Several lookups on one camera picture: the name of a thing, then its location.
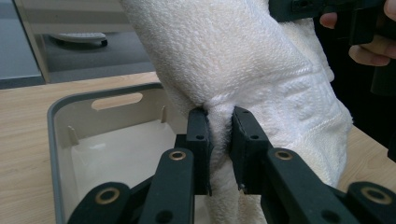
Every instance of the white towel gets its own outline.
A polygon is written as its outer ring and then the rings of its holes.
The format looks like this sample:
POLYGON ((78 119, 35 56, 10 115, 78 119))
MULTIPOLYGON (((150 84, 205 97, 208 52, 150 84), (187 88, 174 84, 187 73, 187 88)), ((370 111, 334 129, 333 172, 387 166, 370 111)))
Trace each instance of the white towel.
POLYGON ((120 2, 180 111, 208 111, 214 223, 264 221, 259 198, 237 191, 227 155, 236 105, 254 114, 275 147, 296 151, 322 181, 337 184, 352 119, 332 91, 311 20, 279 24, 267 0, 120 2))

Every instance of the wooden table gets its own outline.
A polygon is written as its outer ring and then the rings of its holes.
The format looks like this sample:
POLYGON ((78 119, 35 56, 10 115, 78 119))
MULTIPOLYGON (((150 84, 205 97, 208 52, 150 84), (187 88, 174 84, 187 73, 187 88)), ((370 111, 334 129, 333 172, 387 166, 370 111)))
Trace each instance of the wooden table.
MULTIPOLYGON (((158 81, 154 73, 0 91, 0 223, 54 223, 47 111, 79 92, 158 81)), ((367 180, 396 191, 396 163, 387 150, 353 128, 339 189, 367 180)))

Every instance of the human hand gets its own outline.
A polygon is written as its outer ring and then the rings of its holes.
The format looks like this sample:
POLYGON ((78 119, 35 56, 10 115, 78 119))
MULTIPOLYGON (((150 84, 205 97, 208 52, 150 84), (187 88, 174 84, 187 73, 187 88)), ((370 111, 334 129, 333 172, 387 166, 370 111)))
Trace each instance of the human hand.
MULTIPOLYGON (((387 0, 385 15, 396 21, 396 0, 387 0)), ((333 29, 337 23, 336 13, 326 13, 320 17, 320 24, 333 29)), ((356 62, 372 66, 385 66, 390 59, 396 59, 396 40, 375 35, 371 43, 355 45, 349 49, 349 56, 356 62)))

